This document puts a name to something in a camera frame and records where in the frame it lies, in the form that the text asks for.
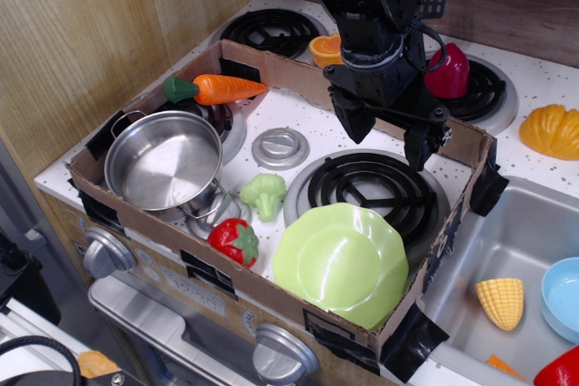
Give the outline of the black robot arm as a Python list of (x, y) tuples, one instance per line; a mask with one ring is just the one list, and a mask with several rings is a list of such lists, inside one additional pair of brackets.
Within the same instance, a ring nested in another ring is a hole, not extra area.
[(420, 172), (451, 136), (450, 116), (427, 90), (424, 76), (445, 59), (430, 64), (423, 37), (441, 37), (423, 19), (437, 17), (444, 0), (319, 0), (336, 23), (341, 63), (323, 70), (337, 118), (360, 143), (377, 119), (403, 129), (404, 154)]

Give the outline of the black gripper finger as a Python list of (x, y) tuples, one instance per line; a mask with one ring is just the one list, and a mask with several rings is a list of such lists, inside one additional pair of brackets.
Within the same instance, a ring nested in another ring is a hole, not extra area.
[(335, 114), (350, 139), (360, 144), (375, 126), (375, 116), (357, 99), (343, 94), (330, 95)]
[(436, 154), (448, 141), (445, 125), (416, 124), (403, 135), (404, 154), (409, 167), (421, 172), (432, 154)]

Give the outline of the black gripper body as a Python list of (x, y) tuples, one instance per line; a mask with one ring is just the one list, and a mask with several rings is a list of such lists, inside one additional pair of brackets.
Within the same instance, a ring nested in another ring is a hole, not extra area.
[(394, 47), (400, 52), (380, 65), (357, 68), (344, 62), (327, 66), (323, 75), (330, 82), (330, 95), (357, 99), (375, 120), (404, 130), (419, 123), (447, 126), (449, 110), (423, 84), (426, 56), (422, 33), (411, 30), (396, 38)]

